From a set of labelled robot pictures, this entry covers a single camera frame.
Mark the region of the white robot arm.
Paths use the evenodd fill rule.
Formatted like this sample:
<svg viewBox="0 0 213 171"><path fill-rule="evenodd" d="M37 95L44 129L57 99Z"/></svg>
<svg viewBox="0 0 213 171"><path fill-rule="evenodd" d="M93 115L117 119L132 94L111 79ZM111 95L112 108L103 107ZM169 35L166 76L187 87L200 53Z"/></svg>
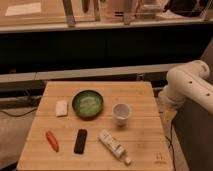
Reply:
<svg viewBox="0 0 213 171"><path fill-rule="evenodd" d="M167 72L167 85L160 98L168 108L174 109L190 98L213 114L213 85L206 81L209 75L209 66L202 60L176 66Z"/></svg>

